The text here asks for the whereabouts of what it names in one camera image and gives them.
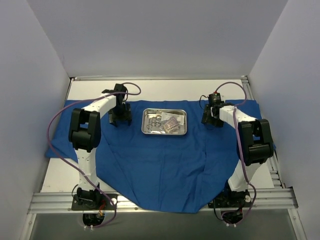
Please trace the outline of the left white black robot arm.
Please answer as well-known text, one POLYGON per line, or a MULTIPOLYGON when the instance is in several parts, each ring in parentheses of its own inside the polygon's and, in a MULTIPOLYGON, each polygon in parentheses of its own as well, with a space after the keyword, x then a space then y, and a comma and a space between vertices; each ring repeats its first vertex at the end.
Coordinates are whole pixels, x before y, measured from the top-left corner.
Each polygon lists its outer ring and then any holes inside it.
POLYGON ((117 83, 114 89, 102 92, 101 99, 71 112, 68 140, 75 150, 80 169, 76 196, 90 210, 100 206, 103 195, 98 191, 100 183, 96 172, 96 150, 101 142, 101 119, 108 114, 109 123, 132 122, 131 106, 127 103, 128 89, 117 83))

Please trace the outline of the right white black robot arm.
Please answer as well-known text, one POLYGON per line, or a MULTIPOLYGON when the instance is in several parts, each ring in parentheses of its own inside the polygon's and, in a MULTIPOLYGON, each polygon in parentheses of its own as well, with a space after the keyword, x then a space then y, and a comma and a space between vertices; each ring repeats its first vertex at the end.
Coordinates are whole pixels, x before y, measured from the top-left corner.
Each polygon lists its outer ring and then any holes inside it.
POLYGON ((256 171, 274 155, 274 142, 270 123, 266 119, 250 116, 231 103, 206 104, 201 122, 221 128, 233 127, 236 134, 238 163, 222 193, 223 203, 234 206, 240 194, 249 188, 256 171))

